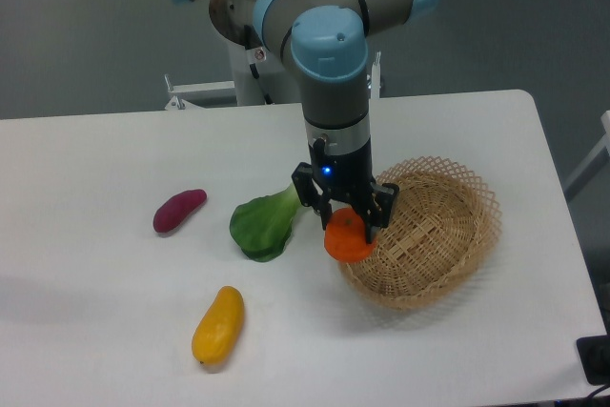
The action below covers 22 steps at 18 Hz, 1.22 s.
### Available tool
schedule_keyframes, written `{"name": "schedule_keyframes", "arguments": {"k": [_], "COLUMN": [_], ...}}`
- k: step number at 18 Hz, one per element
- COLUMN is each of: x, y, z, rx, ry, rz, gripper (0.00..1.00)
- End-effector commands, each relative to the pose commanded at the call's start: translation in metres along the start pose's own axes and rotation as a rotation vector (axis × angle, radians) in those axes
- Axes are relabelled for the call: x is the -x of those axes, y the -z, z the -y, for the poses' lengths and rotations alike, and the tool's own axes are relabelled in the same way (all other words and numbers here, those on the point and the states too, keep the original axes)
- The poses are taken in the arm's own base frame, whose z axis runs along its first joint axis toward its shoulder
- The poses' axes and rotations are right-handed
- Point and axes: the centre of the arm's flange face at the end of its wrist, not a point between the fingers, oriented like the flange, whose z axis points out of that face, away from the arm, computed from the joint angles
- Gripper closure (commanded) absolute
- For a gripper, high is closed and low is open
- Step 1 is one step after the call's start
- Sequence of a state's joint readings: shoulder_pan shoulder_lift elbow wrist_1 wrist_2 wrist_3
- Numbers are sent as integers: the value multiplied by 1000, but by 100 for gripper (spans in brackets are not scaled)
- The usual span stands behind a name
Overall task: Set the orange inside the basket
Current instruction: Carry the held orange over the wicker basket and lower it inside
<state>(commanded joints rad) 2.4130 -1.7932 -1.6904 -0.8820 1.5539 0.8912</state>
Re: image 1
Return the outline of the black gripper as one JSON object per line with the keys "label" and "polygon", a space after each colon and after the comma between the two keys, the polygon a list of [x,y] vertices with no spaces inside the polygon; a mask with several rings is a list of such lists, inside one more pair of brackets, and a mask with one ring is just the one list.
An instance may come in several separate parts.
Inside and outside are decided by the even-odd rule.
{"label": "black gripper", "polygon": [[327,228],[333,210],[330,200],[357,201],[357,214],[364,223],[367,244],[391,222],[399,195],[394,183],[377,184],[372,174],[371,140],[346,154],[330,155],[326,143],[317,139],[310,147],[311,165],[301,162],[292,181],[303,207],[311,208]]}

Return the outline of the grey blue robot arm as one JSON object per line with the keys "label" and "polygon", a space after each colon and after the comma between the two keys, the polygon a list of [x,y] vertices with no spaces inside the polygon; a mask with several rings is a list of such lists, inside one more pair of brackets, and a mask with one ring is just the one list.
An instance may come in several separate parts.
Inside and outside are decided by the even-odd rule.
{"label": "grey blue robot arm", "polygon": [[372,173],[367,39],[429,13],[438,1],[247,0],[238,10],[237,22],[298,87],[311,160],[292,180],[323,225],[336,201],[356,212],[367,242],[389,225],[398,190],[377,184]]}

